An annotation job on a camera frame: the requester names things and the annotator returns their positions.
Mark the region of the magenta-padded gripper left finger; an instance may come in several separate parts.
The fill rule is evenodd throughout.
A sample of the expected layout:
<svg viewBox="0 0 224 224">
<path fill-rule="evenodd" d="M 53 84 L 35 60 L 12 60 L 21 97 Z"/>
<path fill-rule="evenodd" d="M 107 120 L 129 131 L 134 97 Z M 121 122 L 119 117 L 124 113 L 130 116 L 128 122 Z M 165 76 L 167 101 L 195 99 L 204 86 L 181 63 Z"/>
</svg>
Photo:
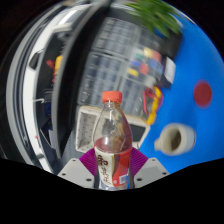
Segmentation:
<svg viewBox="0 0 224 224">
<path fill-rule="evenodd" d="M 93 149 L 80 158 L 72 158 L 59 172 L 58 176 L 84 188 L 94 188 L 97 175 L 97 162 Z"/>
</svg>

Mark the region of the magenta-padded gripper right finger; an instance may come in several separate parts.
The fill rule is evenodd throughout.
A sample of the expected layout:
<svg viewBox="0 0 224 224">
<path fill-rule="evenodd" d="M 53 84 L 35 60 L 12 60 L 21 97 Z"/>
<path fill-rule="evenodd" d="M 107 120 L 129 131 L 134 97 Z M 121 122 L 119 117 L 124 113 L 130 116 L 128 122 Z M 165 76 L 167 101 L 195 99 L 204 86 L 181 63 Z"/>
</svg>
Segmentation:
<svg viewBox="0 0 224 224">
<path fill-rule="evenodd" d="M 157 158 L 148 158 L 133 148 L 129 169 L 129 188 L 141 188 L 169 174 Z"/>
</svg>

